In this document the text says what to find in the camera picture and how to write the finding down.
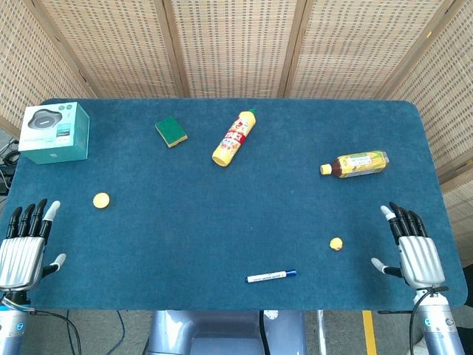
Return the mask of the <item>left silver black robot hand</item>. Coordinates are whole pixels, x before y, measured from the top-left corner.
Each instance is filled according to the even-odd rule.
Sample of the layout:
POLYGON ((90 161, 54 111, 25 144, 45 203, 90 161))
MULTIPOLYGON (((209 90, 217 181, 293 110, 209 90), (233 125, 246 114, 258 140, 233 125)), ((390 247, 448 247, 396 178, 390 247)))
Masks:
POLYGON ((47 200, 17 207, 10 215, 5 238, 0 243, 0 292, 30 291, 44 277, 61 269, 67 255, 59 254, 44 265, 44 252, 52 222, 61 207, 56 200, 46 207, 47 200))

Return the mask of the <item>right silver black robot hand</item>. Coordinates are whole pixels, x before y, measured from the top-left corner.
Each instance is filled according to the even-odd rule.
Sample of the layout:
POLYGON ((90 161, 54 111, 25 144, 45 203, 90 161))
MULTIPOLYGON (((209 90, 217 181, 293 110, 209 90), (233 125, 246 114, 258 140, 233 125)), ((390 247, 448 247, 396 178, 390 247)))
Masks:
POLYGON ((391 202, 381 206, 398 250, 400 266, 387 266, 373 257, 372 265, 382 274, 404 279, 416 290, 437 288, 445 281, 438 250, 426 233, 421 217, 391 202))

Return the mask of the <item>woven bamboo screen panel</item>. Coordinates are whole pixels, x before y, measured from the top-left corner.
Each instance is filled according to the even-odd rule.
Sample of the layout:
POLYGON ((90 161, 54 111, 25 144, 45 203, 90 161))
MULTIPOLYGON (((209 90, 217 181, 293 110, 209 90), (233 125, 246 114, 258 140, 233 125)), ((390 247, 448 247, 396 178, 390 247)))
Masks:
POLYGON ((0 129, 14 138, 26 107, 50 98, 95 97, 39 4, 0 0, 0 129))
POLYGON ((377 94, 421 113, 442 183, 473 159, 473 0, 442 0, 377 94))
POLYGON ((465 172, 442 185, 462 266, 473 264, 473 171, 465 172))
POLYGON ((155 0, 181 97, 282 98, 310 0, 155 0))
POLYGON ((171 0, 32 0, 100 98, 188 97, 171 0))
POLYGON ((380 98, 464 0, 298 0, 278 95, 380 98))

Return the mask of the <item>yellow floor tape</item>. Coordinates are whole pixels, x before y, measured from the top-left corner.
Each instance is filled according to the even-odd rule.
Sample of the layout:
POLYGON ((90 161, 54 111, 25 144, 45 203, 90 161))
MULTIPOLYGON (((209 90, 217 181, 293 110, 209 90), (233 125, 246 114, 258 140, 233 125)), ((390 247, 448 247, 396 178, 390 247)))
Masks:
POLYGON ((367 355, 377 355, 372 312, 368 310, 363 310, 362 319, 367 355))

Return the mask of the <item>tea bottle yellow label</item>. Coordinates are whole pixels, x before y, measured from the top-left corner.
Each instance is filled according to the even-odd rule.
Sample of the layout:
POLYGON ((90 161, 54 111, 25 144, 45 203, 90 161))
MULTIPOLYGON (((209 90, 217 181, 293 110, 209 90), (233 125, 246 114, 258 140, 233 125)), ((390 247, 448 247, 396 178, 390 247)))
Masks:
POLYGON ((338 178, 352 178, 382 172, 389 166, 389 158, 384 151, 359 152, 338 156, 332 163, 322 164, 321 175, 338 178))

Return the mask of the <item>white table leg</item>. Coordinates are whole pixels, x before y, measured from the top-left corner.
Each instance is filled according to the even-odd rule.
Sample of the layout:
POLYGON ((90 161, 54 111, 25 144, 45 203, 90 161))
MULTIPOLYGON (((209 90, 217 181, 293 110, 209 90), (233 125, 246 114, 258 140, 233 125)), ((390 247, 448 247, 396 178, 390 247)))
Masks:
POLYGON ((325 333, 323 310, 317 311, 317 326, 318 326, 318 339, 319 339, 319 355, 327 355, 326 333, 325 333))

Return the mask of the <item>teal speaker box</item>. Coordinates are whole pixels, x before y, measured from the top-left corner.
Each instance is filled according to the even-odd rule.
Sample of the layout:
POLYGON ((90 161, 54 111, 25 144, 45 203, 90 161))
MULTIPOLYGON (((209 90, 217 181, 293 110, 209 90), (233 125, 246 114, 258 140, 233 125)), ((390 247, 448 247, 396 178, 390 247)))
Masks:
POLYGON ((36 164, 88 158, 89 115, 78 102, 28 106, 18 150, 36 164))

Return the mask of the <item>blue whiteboard marker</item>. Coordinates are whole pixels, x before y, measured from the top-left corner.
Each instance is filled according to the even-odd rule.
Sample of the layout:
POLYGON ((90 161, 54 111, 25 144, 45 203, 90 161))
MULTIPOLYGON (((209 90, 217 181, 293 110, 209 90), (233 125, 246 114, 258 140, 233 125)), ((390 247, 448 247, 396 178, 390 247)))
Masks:
POLYGON ((297 275, 297 270, 292 269, 288 271, 275 271, 275 272, 266 273, 266 274, 256 274, 256 275, 247 276, 245 278, 245 281, 246 283, 258 283, 258 282, 277 280, 277 279, 282 279, 282 278, 287 278, 287 277, 295 277, 296 275, 297 275))

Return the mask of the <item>green yellow sponge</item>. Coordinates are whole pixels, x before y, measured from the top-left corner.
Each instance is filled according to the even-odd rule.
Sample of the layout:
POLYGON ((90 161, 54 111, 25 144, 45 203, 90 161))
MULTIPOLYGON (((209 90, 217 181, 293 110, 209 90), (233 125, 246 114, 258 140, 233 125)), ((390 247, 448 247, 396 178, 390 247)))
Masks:
POLYGON ((173 115, 157 121, 154 127, 168 148, 172 148, 188 139, 186 132, 173 115))

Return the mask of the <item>blue felt table cover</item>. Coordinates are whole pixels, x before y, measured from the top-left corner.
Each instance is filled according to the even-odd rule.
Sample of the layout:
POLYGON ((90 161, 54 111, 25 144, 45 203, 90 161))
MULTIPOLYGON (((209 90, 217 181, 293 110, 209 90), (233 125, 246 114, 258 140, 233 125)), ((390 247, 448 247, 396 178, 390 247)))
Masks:
POLYGON ((86 160, 20 158, 0 218, 42 199, 61 207, 44 260, 67 255, 31 293, 37 308, 407 310, 415 292, 378 272, 399 264, 380 207, 419 214, 449 303, 467 297, 417 108, 407 101, 83 99, 86 160), (239 113, 256 124, 228 166, 212 154, 239 113), (188 139, 168 148, 154 125, 173 115, 188 139), (382 172, 321 175, 338 156, 384 151, 382 172), (110 197, 93 206, 99 192, 110 197), (343 240, 341 251, 330 241, 343 240), (295 269, 295 277, 246 283, 295 269))

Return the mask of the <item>blue-grey robot torso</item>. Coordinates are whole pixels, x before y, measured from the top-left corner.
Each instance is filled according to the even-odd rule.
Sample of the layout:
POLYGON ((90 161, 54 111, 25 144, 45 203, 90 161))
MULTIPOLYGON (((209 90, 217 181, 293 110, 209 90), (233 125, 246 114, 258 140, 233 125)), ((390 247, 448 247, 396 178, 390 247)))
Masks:
POLYGON ((304 312, 155 311, 143 355, 307 355, 304 312))

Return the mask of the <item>yellow squeeze bottle red label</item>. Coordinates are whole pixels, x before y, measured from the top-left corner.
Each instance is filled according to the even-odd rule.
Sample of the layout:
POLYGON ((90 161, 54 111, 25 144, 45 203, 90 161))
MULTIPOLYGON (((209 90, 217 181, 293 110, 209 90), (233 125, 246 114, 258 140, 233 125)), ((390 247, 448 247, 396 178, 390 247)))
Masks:
POLYGON ((254 108, 239 113, 237 119, 226 132, 225 137, 214 150, 212 154, 213 162, 219 166, 228 166, 255 124, 256 110, 254 108))

